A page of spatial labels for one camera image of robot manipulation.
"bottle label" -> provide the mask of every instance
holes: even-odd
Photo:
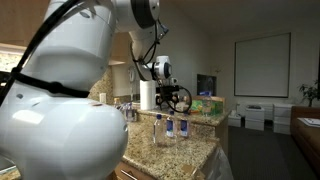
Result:
[[[180,134],[181,136],[188,136],[188,121],[186,120],[181,120],[181,131],[180,131]]]
[[[173,137],[173,121],[167,120],[167,136]]]

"white box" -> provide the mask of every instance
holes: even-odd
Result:
[[[241,127],[241,117],[240,116],[228,116],[228,125]]]
[[[290,135],[290,125],[275,121],[273,123],[273,132]]]
[[[288,117],[274,117],[274,122],[290,125],[290,118],[288,118]]]
[[[250,109],[246,108],[246,119],[263,120],[264,121],[264,109]]]
[[[264,111],[264,118],[265,118],[265,119],[268,119],[268,120],[273,120],[273,119],[274,119],[274,117],[273,117],[273,111],[272,111],[272,112]]]
[[[293,104],[274,104],[274,116],[291,117],[291,107]]]
[[[264,120],[255,120],[246,118],[245,127],[248,129],[264,130]]]

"kitchen cabinet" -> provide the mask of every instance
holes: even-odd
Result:
[[[0,43],[27,46],[45,16],[49,0],[1,0]]]
[[[130,55],[130,42],[131,37],[129,33],[115,33],[115,37],[112,43],[110,61],[116,61],[118,63],[128,62]]]
[[[151,176],[139,171],[138,169],[124,163],[120,162],[116,169],[114,170],[118,180],[135,180],[135,179],[143,179],[143,180],[154,180]]]

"plastic bottle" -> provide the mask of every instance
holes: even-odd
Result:
[[[168,146],[173,146],[177,141],[176,120],[174,111],[170,111],[169,114],[170,115],[166,121],[166,143]]]
[[[211,115],[211,106],[212,106],[212,100],[210,97],[210,92],[206,91],[206,92],[204,92],[204,96],[202,99],[202,114],[204,116]]]
[[[125,109],[126,112],[126,120],[128,122],[135,121],[135,111],[132,108],[132,103],[127,104],[127,108]]]
[[[161,118],[162,115],[157,114],[156,121],[153,124],[153,143],[157,146],[164,145],[164,122]]]
[[[124,119],[125,121],[127,121],[127,115],[126,115],[127,108],[128,108],[128,105],[127,105],[126,103],[120,105],[120,108],[119,108],[121,114],[123,115],[123,119]]]
[[[113,107],[115,107],[116,109],[120,109],[121,102],[119,98],[113,98]]]
[[[188,119],[188,113],[184,112],[183,119],[180,120],[180,136],[183,138],[189,138],[191,135],[190,121]]]

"white wall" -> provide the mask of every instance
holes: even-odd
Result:
[[[234,52],[235,42],[255,37],[291,32],[291,58],[289,98],[249,98],[234,96]],[[318,77],[320,44],[319,20],[304,19],[283,26],[269,27],[246,34],[226,34],[213,37],[211,46],[214,66],[220,67],[217,75],[217,95],[226,97],[227,107],[234,109],[238,101],[284,102],[300,104],[302,94],[298,86],[302,83],[313,85]]]
[[[161,1],[160,20],[170,31],[161,40],[156,56],[170,57],[173,74],[178,84],[192,95],[197,92],[197,74],[210,75],[211,60],[209,36],[196,26],[170,1]],[[128,65],[113,66],[114,96],[128,95],[130,84]]]

